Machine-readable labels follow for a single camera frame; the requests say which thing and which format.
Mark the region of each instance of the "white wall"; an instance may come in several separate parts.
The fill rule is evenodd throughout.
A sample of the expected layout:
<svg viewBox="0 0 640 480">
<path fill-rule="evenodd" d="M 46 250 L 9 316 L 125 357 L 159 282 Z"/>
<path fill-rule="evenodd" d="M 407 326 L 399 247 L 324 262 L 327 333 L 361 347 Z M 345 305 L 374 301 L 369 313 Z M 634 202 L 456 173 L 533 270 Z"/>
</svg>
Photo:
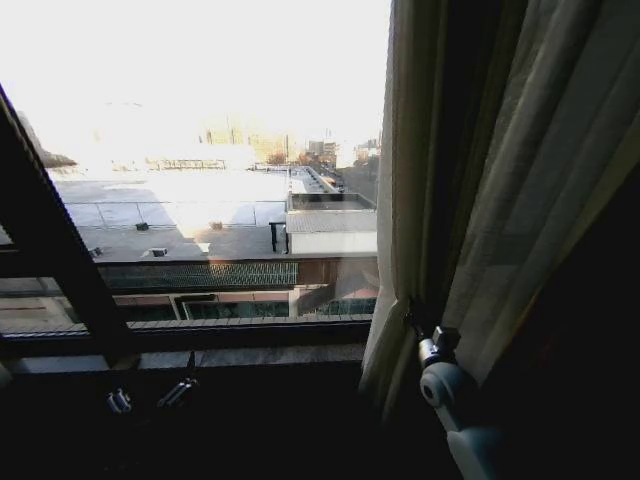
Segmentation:
<svg viewBox="0 0 640 480">
<path fill-rule="evenodd" d="M 375 253 L 376 232 L 292 233 L 291 253 Z"/>
</svg>

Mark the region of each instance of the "roof vent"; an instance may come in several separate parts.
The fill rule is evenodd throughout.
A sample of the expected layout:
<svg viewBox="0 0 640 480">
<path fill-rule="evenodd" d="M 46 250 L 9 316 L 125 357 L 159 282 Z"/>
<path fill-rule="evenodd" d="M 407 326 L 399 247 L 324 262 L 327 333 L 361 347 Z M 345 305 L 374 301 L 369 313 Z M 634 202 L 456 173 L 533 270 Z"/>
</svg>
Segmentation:
<svg viewBox="0 0 640 480">
<path fill-rule="evenodd" d="M 150 248 L 149 251 L 154 257 L 164 257 L 167 254 L 166 248 Z"/>
<path fill-rule="evenodd" d="M 99 257 L 100 255 L 102 255 L 102 248 L 100 247 L 90 248 L 89 255 L 91 255 L 93 258 Z"/>
</svg>

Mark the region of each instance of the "sky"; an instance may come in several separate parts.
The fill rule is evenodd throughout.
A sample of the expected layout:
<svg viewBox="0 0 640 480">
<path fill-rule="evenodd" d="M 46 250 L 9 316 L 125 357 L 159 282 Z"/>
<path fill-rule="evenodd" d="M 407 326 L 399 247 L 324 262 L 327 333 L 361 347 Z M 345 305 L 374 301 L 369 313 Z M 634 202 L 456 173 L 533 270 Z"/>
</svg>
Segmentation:
<svg viewBox="0 0 640 480">
<path fill-rule="evenodd" d="M 0 82 L 45 148 L 109 103 L 354 141 L 382 125 L 390 0 L 0 1 Z"/>
</svg>

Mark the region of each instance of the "glass window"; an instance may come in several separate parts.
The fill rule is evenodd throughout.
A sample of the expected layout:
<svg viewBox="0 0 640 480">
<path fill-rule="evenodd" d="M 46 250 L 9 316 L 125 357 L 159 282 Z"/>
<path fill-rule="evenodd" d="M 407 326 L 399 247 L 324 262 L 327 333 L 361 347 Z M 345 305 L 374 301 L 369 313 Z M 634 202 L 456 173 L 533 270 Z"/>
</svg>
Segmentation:
<svg viewBox="0 0 640 480">
<path fill-rule="evenodd" d="M 163 322 L 179 320 L 168 296 L 114 297 L 127 322 Z"/>
<path fill-rule="evenodd" d="M 1 333 L 67 330 L 79 325 L 54 279 L 0 278 Z"/>
<path fill-rule="evenodd" d="M 14 7 L 0 81 L 127 320 L 371 310 L 390 0 Z M 286 295 L 120 298 L 223 287 Z"/>
<path fill-rule="evenodd" d="M 4 231 L 2 225 L 0 225 L 0 245 L 11 245 L 13 241 L 9 237 L 9 234 Z"/>
</svg>

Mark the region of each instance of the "curtain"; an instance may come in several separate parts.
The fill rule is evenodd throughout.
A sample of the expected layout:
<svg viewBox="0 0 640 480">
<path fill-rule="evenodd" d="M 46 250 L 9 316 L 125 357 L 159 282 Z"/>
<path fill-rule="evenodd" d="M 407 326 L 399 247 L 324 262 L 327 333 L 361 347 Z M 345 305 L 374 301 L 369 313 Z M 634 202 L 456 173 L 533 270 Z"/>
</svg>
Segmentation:
<svg viewBox="0 0 640 480">
<path fill-rule="evenodd" d="M 392 9 L 361 383 L 383 418 L 417 389 L 410 303 L 425 331 L 459 329 L 458 361 L 482 383 L 640 158 L 640 3 Z"/>
<path fill-rule="evenodd" d="M 639 19 L 633 1 L 529 6 L 443 316 L 480 382 L 640 158 Z"/>
<path fill-rule="evenodd" d="M 378 190 L 380 292 L 361 388 L 386 418 L 415 337 L 442 314 L 502 103 L 524 2 L 392 4 Z"/>
</svg>

